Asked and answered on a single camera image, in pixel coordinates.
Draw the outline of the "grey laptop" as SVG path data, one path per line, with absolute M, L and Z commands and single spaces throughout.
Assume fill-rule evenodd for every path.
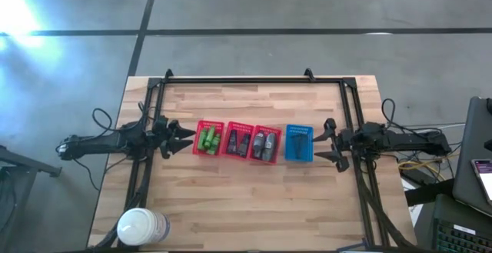
M 492 205 L 471 165 L 473 159 L 492 159 L 492 98 L 470 100 L 453 189 L 458 201 L 492 216 Z

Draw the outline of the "black travel toiletry tube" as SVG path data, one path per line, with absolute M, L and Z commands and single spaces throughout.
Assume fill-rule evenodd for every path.
M 238 155 L 242 158 L 246 158 L 248 154 L 248 148 L 250 145 L 251 135 L 248 133 L 243 134 L 241 142 L 238 146 Z
M 229 155 L 236 155 L 238 153 L 238 139 L 237 131 L 235 129 L 230 130 L 226 152 Z

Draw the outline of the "blue plastic mesh basket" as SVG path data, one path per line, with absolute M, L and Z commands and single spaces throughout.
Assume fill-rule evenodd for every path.
M 284 158 L 288 161 L 312 162 L 314 156 L 313 128 L 306 125 L 287 125 Z

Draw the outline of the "black power brick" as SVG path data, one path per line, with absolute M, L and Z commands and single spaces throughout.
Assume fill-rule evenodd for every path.
M 434 182 L 434 179 L 428 174 L 420 170 L 400 170 L 400 175 L 405 180 L 419 186 L 429 185 Z

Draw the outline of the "white round canister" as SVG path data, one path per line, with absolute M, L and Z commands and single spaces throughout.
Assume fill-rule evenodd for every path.
M 171 230 L 166 215 L 147 208 L 127 210 L 117 223 L 117 237 L 125 245 L 140 246 L 159 243 Z

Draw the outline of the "black aluminium table frame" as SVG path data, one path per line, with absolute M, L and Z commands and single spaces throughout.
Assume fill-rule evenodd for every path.
M 308 68 L 301 76 L 174 76 L 167 70 L 164 76 L 129 77 L 125 83 L 123 99 L 127 101 L 131 90 L 144 90 L 145 106 L 154 112 L 157 119 L 164 103 L 165 88 L 169 85 L 337 85 L 340 89 L 340 103 L 344 120 L 352 131 L 357 131 L 366 121 L 358 91 L 361 76 L 318 76 Z M 354 168 L 354 183 L 361 209 L 361 223 L 367 250 L 375 251 L 415 251 L 412 245 L 384 213 L 373 161 L 364 161 L 351 155 Z

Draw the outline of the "red plastic mesh basket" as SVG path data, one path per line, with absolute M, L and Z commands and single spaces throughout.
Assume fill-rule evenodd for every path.
M 223 122 L 214 122 L 214 121 L 206 121 L 206 120 L 200 120 L 197 125 L 197 133 L 194 138 L 194 144 L 193 144 L 193 149 L 192 153 L 194 155 L 203 155 L 203 156 L 219 156 L 220 155 L 220 150 L 221 150 L 221 143 L 218 147 L 217 153 L 215 155 L 209 155 L 208 154 L 208 148 L 204 148 L 204 150 L 197 150 L 197 143 L 198 143 L 198 138 L 200 135 L 200 132 L 203 128 L 206 128 L 207 130 L 211 127 L 215 127 L 215 132 L 214 135 L 220 134 L 221 135 L 221 143 L 222 139 L 224 138 L 224 123 Z
M 275 133 L 276 136 L 277 136 L 277 139 L 276 139 L 276 148 L 275 148 L 275 151 L 274 151 L 274 155 L 273 155 L 273 158 L 270 160 L 270 161 L 264 161 L 262 159 L 262 154 L 261 154 L 261 158 L 260 159 L 257 159 L 257 158 L 254 158 L 253 157 L 253 140 L 254 140 L 254 137 L 255 135 L 262 131 L 263 133 L 265 133 L 265 139 L 267 137 L 267 135 L 269 133 Z M 269 165 L 275 165 L 277 163 L 277 158 L 278 158 L 278 152 L 279 152 L 279 148 L 280 148 L 280 144 L 281 144 L 281 137 L 282 137 L 282 130 L 280 130 L 279 128 L 270 128 L 270 127 L 266 127 L 266 126 L 263 126 L 263 125 L 256 125 L 254 127 L 254 132 L 253 132 L 253 139 L 252 139 L 252 143 L 251 143 L 251 149 L 249 151 L 249 154 L 248 154 L 248 158 L 253 160 L 253 161 L 260 161 L 260 162 L 263 162 L 263 163 L 266 163 L 266 164 L 269 164 Z
M 252 139 L 253 139 L 254 126 L 253 125 L 247 125 L 247 124 L 240 123 L 240 122 L 229 122 L 228 125 L 227 125 L 227 130 L 226 130 L 225 135 L 224 135 L 224 138 L 223 138 L 223 142 L 222 142 L 221 153 L 223 155 L 225 155 L 227 157 L 246 159 L 248 157 L 248 154 L 247 154 L 247 157 L 246 158 L 242 158 L 238 154 L 236 154 L 236 155 L 229 155 L 226 152 L 226 149 L 227 149 L 227 146 L 228 146 L 228 136 L 229 136 L 230 130 L 232 130 L 232 129 L 235 129 L 237 131 L 238 146 L 239 146 L 239 144 L 241 142 L 241 139 L 242 139 L 243 134 L 248 133 L 248 134 L 251 135 L 250 145 L 249 145 L 249 148 L 248 148 L 248 154 L 249 154 L 249 151 L 251 149 Z

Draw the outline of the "grey travel toiletry bottle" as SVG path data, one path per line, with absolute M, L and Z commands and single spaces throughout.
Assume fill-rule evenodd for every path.
M 276 148 L 277 136 L 275 133 L 269 133 L 265 139 L 264 150 L 262 153 L 262 159 L 264 161 L 270 161 L 273 158 Z
M 265 133 L 258 132 L 253 140 L 253 157 L 260 159 L 265 143 Z

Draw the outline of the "black metal stand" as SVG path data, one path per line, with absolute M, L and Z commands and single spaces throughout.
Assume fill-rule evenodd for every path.
M 3 145 L 0 145 L 0 161 L 9 163 L 11 165 L 35 168 L 38 171 L 43 171 L 50 174 L 51 177 L 58 177 L 62 171 L 61 167 L 48 165 L 45 164 L 44 162 L 25 157 L 23 155 L 16 154 L 12 151 L 9 151 Z

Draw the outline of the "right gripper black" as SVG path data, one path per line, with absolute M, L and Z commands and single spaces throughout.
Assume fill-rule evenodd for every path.
M 335 133 L 336 122 L 333 118 L 328 118 L 324 123 L 324 132 L 313 138 L 313 142 L 331 140 L 331 151 L 315 152 L 314 155 L 320 158 L 326 158 L 332 161 L 338 172 L 344 172 L 349 168 L 349 162 L 346 156 L 342 154 L 343 151 L 349 151 L 351 146 L 350 131 L 344 129 L 339 134 Z

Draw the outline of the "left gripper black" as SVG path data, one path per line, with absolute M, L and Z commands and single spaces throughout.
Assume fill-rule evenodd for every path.
M 196 131 L 183 128 L 177 120 L 169 120 L 163 115 L 159 115 L 152 126 L 152 132 L 155 134 L 155 145 L 159 147 L 161 156 L 169 159 L 180 150 L 193 144 L 192 140 L 187 138 L 196 134 Z

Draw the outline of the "smartphone with lit screen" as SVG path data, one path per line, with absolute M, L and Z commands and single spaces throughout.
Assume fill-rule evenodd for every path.
M 492 159 L 473 159 L 471 165 L 480 182 L 487 203 L 492 205 Z

